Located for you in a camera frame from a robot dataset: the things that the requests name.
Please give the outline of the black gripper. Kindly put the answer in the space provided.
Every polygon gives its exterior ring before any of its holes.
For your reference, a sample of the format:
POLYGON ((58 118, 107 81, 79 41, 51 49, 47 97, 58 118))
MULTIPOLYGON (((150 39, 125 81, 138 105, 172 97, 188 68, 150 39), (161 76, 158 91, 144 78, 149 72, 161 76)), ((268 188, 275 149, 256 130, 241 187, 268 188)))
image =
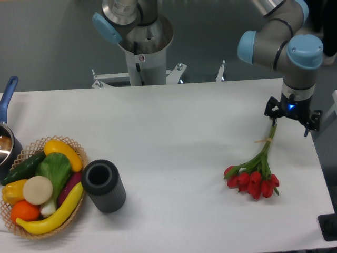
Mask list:
POLYGON ((275 97, 270 97, 264 111, 264 115, 272 120, 272 127, 276 126, 278 118, 286 117, 292 120, 305 123, 304 137, 309 132, 318 132, 321 125, 322 110, 310 110, 311 97, 305 100, 292 100, 281 93, 278 101, 275 97))

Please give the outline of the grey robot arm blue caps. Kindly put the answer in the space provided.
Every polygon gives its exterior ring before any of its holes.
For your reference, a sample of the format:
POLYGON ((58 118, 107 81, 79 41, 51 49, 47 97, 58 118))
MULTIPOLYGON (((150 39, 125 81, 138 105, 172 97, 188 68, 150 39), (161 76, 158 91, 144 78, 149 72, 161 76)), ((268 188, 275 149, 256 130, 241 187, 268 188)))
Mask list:
POLYGON ((240 60, 283 74, 280 99, 269 98, 264 114, 273 122, 286 117, 298 121, 305 133, 318 131, 321 110, 310 109, 323 43, 311 34, 297 34, 309 9, 305 1, 253 1, 267 23, 259 31, 246 31, 238 44, 240 60))

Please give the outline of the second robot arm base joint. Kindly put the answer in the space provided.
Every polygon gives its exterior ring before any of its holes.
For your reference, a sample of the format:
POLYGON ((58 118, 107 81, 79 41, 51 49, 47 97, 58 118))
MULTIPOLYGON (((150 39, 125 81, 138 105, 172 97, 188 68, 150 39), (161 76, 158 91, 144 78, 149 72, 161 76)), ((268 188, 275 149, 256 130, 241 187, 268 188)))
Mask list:
POLYGON ((136 27, 149 26, 157 18, 157 1, 102 1, 102 10, 93 15, 92 22, 104 39, 117 44, 136 27))

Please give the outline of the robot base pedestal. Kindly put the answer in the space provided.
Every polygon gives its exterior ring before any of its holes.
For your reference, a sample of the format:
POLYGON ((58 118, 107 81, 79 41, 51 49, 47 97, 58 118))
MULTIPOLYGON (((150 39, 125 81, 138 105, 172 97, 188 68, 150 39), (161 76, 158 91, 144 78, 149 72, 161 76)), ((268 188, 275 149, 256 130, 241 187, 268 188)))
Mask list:
POLYGON ((160 14, 153 24, 133 29, 118 45, 125 53, 128 69, 128 64, 137 60, 148 65, 166 63, 166 50, 172 39, 173 26, 160 14))

